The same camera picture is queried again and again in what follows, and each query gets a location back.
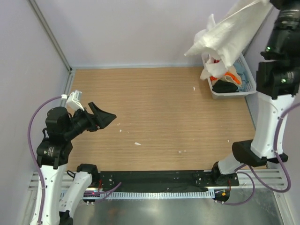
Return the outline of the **white t shirt red print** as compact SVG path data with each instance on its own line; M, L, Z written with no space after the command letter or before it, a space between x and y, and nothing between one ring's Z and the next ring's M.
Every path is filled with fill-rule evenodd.
M269 0L239 0L218 23L211 14L206 29L196 33L194 44L185 53L209 55L200 79L220 78L229 71L271 9Z

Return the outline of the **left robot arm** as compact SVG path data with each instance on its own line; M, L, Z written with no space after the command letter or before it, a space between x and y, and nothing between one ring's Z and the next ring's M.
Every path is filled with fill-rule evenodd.
M99 109L93 102L92 110L78 109L70 114L63 106L47 112L42 142L33 155L38 172L38 190L32 225L71 225L74 212L84 192L99 181L98 168L92 164L80 164L72 184L63 197L62 181L67 169L68 157L73 148L72 140L84 131L96 132L106 128L116 115Z

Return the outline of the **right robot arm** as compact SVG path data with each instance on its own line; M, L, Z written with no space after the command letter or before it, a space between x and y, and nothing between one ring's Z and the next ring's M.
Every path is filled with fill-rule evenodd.
M271 4L279 14L261 52L265 61L258 64L256 72L259 112L255 136L234 142L232 153L214 164L212 174L217 184L232 178L243 165L253 168L288 160L281 142L300 86L300 2L272 0Z

